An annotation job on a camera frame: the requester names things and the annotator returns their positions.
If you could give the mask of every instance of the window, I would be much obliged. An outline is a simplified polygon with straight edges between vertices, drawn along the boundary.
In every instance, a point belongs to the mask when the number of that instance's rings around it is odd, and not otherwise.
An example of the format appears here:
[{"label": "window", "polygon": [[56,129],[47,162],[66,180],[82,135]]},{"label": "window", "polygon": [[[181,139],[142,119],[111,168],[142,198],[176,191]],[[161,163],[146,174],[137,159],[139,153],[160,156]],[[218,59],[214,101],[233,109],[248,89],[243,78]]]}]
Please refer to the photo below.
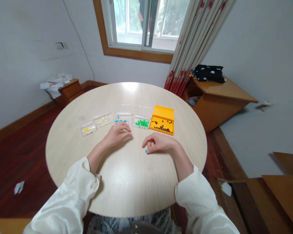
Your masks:
[{"label": "window", "polygon": [[93,0],[103,51],[170,63],[189,1]]}]

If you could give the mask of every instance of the patterned skirt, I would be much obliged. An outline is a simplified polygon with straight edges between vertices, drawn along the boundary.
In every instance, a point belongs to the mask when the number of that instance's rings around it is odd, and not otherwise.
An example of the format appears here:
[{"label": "patterned skirt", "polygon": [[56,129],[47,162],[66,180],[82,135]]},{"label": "patterned skirt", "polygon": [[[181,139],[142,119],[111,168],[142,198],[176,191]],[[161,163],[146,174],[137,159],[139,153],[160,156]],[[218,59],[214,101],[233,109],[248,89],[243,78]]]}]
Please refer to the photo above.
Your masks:
[{"label": "patterned skirt", "polygon": [[156,213],[134,218],[111,218],[94,214],[87,234],[114,234],[132,229],[137,220],[148,222],[165,234],[175,233],[170,207]]}]

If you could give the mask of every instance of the hand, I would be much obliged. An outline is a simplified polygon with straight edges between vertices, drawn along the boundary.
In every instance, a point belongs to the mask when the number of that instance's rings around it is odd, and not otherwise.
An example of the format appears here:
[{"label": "hand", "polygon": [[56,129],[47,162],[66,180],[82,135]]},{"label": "hand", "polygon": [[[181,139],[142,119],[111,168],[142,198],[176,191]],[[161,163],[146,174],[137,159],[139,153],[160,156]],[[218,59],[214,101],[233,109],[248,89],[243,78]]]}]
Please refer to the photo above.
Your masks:
[{"label": "hand", "polygon": [[[120,131],[122,130],[127,130],[128,132],[120,133]],[[125,122],[118,122],[117,124],[111,127],[111,129],[103,138],[101,143],[108,149],[117,145],[127,136],[131,136],[131,130],[129,125]]]},{"label": "hand", "polygon": [[144,139],[142,148],[147,145],[147,153],[153,153],[157,150],[173,148],[176,144],[179,144],[179,142],[170,136],[152,133]]}]

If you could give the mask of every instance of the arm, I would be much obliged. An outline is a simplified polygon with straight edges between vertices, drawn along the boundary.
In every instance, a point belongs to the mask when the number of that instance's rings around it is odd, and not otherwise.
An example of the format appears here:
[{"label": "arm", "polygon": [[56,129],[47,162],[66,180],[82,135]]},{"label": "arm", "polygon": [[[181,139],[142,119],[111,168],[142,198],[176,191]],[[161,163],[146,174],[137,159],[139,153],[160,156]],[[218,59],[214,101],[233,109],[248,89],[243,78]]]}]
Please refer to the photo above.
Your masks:
[{"label": "arm", "polygon": [[82,219],[95,196],[101,177],[95,172],[105,152],[131,135],[129,125],[120,122],[87,157],[74,163],[61,186],[43,205],[23,233],[82,233]]},{"label": "arm", "polygon": [[157,150],[173,151],[179,183],[175,197],[188,213],[187,233],[239,233],[235,225],[218,206],[215,193],[205,177],[194,166],[181,144],[172,137],[153,133],[146,137],[142,147],[147,153]]}]

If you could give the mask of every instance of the electrical outlet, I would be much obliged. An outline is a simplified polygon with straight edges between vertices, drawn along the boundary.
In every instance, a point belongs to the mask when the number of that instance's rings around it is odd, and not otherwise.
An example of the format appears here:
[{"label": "electrical outlet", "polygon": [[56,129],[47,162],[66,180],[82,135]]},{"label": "electrical outlet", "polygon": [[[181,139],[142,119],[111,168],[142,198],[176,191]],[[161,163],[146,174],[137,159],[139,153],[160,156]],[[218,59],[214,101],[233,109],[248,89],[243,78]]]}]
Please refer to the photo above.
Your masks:
[{"label": "electrical outlet", "polygon": [[56,42],[55,45],[57,49],[64,49],[61,42]]},{"label": "electrical outlet", "polygon": [[66,42],[62,42],[62,45],[63,45],[64,49],[68,49]]}]

